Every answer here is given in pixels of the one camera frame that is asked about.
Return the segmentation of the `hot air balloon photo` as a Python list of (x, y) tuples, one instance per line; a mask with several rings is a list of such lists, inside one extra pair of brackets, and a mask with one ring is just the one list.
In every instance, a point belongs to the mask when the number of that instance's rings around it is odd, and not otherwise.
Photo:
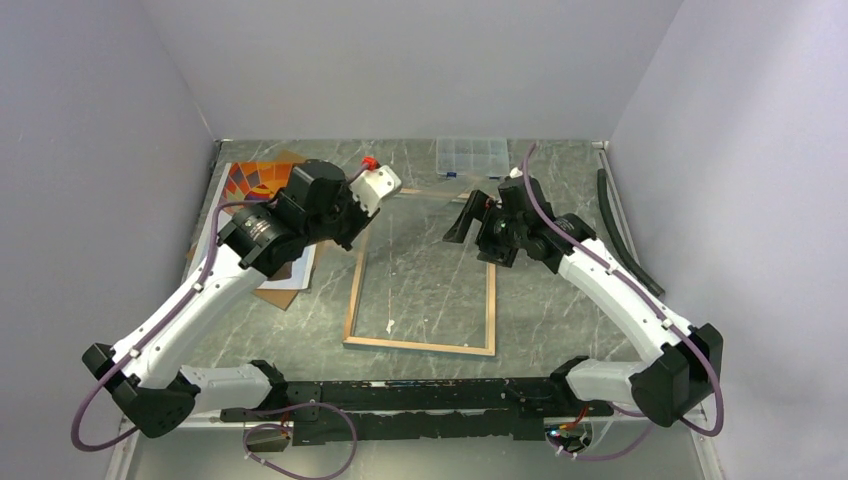
[[(283, 188), (296, 164), (301, 159), (274, 162), (231, 162), (225, 165), (222, 177), (213, 182), (213, 199), (211, 206), (203, 215), (198, 243), (202, 243), (200, 256), (190, 254), (189, 265), (199, 267), (205, 256), (206, 246), (211, 227), (211, 214), (221, 204), (243, 201), (270, 201), (278, 190)], [(266, 281), (260, 289), (270, 290), (306, 290), (309, 287), (316, 247), (307, 247), (303, 254), (291, 265), (291, 274), (286, 279)]]

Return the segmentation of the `blue picture frame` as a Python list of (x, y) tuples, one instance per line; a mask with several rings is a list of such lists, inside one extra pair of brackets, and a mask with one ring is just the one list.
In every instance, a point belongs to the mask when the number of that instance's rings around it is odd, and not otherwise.
[(496, 269), (442, 238), (472, 186), (405, 188), (355, 243), (346, 346), (492, 357)]

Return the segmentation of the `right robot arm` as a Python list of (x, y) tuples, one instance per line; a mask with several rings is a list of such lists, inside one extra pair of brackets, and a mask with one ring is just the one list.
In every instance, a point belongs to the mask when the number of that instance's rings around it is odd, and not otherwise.
[(588, 401), (631, 405), (654, 424), (669, 427), (719, 382), (723, 337), (715, 327), (692, 325), (661, 304), (624, 269), (580, 217), (554, 214), (539, 182), (507, 177), (490, 196), (472, 191), (444, 234), (462, 243), (479, 222), (478, 259), (509, 268), (519, 252), (576, 286), (625, 334), (635, 362), (575, 358), (553, 374), (550, 401), (564, 415)]

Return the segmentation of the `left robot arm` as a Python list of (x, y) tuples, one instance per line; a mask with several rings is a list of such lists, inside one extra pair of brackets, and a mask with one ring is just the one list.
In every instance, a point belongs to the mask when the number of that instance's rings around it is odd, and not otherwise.
[(350, 249), (401, 187), (389, 166), (371, 161), (353, 178), (327, 161), (297, 164), (271, 199), (233, 203), (229, 221), (212, 224), (206, 254), (185, 282), (125, 338), (89, 347), (84, 365), (133, 430), (149, 438), (214, 410), (278, 417), (288, 403), (288, 385), (270, 363), (208, 369), (188, 366), (186, 358), (233, 303), (307, 248), (330, 241)]

